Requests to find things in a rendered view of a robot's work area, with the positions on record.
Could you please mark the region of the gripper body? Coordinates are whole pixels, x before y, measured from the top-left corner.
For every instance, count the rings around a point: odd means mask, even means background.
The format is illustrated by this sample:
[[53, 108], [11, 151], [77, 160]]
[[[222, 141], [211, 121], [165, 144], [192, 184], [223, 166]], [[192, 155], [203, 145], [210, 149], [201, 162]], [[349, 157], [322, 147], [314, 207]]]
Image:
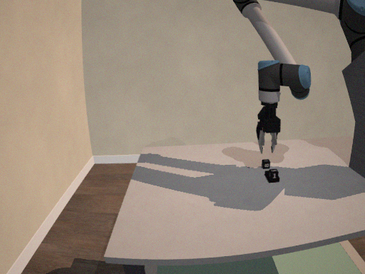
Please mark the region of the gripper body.
[[[277, 103], [265, 103], [261, 101], [261, 105], [265, 106], [264, 115], [261, 115], [259, 122], [264, 133], [279, 133], [281, 119], [276, 116]], [[270, 110], [270, 111], [269, 111]], [[273, 115], [274, 112], [274, 115]]]

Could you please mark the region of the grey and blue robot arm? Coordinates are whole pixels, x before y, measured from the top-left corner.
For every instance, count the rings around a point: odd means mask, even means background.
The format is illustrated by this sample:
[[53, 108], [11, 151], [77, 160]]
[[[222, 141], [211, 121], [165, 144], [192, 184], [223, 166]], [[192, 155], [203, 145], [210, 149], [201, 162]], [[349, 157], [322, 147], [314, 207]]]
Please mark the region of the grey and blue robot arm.
[[[279, 102], [280, 86], [288, 86], [299, 100], [309, 95], [310, 68], [297, 65], [283, 41], [262, 13], [257, 0], [233, 0], [250, 20], [276, 61], [258, 62], [259, 100]], [[365, 51], [365, 0], [265, 0], [334, 14], [340, 21], [351, 49], [351, 62]]]

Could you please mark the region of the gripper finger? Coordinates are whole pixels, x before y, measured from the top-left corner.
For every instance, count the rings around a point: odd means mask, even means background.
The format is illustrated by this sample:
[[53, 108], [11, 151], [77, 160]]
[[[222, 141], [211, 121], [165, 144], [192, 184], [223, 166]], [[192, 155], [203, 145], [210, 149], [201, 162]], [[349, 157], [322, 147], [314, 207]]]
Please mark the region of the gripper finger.
[[257, 124], [256, 132], [257, 132], [257, 139], [258, 139], [258, 143], [259, 143], [259, 149], [262, 154], [262, 150], [263, 150], [262, 146], [264, 146], [265, 133], [263, 132], [263, 128], [261, 127], [260, 122], [258, 122], [258, 124]]
[[[278, 133], [270, 133], [270, 135], [272, 136], [272, 140], [271, 140], [271, 142], [272, 142], [272, 145], [271, 145], [272, 153], [274, 152], [274, 148], [277, 145], [277, 134]], [[276, 138], [275, 138], [275, 136], [276, 136]]]

